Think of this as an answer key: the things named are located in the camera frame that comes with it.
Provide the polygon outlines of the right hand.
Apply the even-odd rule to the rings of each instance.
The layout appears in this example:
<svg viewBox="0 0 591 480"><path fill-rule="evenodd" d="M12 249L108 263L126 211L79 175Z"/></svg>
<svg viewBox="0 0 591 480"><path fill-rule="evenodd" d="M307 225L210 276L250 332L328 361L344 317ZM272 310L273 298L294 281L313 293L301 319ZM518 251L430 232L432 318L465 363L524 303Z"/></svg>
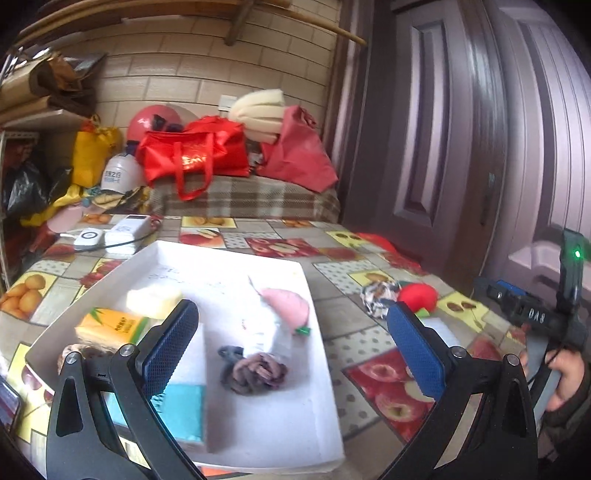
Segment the right hand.
<svg viewBox="0 0 591 480"><path fill-rule="evenodd" d="M582 354L569 349L546 353L544 364L559 376L559 382L548 399L540 398L535 406L548 414L569 417L586 401L589 389L588 367Z"/></svg>

